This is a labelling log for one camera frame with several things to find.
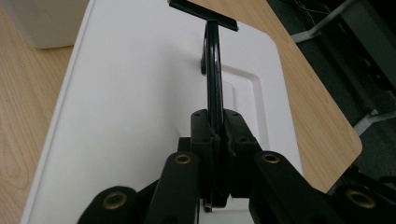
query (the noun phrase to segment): dark floor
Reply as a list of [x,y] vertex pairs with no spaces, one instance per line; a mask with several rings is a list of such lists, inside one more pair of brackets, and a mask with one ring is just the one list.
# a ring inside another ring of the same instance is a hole
[[[267,2],[291,35],[312,28],[326,16],[313,11],[308,15],[301,7],[327,12],[319,0]],[[396,98],[375,82],[373,72],[362,59],[364,55],[354,47],[356,40],[347,36],[345,29],[342,20],[338,19],[324,28],[321,36],[298,46],[353,126],[372,109],[379,113],[396,110]],[[396,119],[375,123],[361,136],[362,153],[354,163],[362,173],[373,179],[383,175],[396,176],[395,136]]]

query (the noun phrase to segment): wooden tabletop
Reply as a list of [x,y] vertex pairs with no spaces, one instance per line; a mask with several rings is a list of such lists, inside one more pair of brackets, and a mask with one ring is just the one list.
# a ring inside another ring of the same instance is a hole
[[[327,191],[361,140],[264,0],[194,0],[251,25],[279,50],[304,176]],[[18,223],[72,47],[35,49],[0,7],[0,223]]]

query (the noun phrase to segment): white cutting board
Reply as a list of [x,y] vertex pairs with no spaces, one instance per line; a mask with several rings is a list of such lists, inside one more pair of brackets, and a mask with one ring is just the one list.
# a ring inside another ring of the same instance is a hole
[[[224,107],[301,173],[276,45],[238,26],[219,28]],[[191,113],[206,108],[204,33],[205,21],[165,0],[89,3],[21,223],[76,223],[100,191],[160,177],[178,138],[190,136]],[[251,221],[246,201],[234,201],[245,210],[201,214],[201,223]]]

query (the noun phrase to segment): light wood surface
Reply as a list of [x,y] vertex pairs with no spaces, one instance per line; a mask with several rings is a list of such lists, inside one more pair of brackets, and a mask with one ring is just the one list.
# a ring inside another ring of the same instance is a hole
[[[194,0],[276,42],[304,175],[327,191],[361,141],[264,0]],[[18,223],[72,48],[34,49],[0,6],[0,223]]]

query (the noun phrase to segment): white metal leg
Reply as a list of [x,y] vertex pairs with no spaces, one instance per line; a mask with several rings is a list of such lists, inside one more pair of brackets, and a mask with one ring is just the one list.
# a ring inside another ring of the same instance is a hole
[[349,8],[353,3],[358,0],[346,0],[343,4],[341,4],[338,8],[332,11],[329,15],[327,15],[322,21],[316,24],[308,31],[301,32],[299,34],[292,35],[294,42],[296,44],[304,42],[305,40],[309,40],[318,36],[320,29],[331,22],[335,17],[343,13],[347,8]]
[[378,114],[376,110],[372,110],[368,115],[364,116],[363,119],[359,120],[359,122],[353,126],[353,129],[358,135],[362,135],[373,123],[394,118],[396,118],[396,111],[387,114]]

